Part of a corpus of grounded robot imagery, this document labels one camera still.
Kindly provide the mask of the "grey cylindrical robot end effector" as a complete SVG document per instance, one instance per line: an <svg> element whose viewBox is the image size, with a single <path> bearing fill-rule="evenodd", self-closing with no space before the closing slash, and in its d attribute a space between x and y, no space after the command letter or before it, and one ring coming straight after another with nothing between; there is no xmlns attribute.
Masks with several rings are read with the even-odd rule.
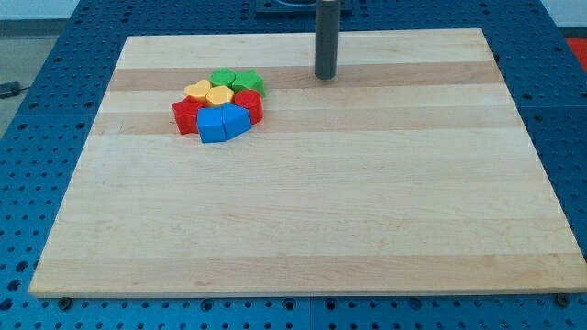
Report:
<svg viewBox="0 0 587 330"><path fill-rule="evenodd" d="M332 80L337 73L340 1L316 2L315 77Z"/></svg>

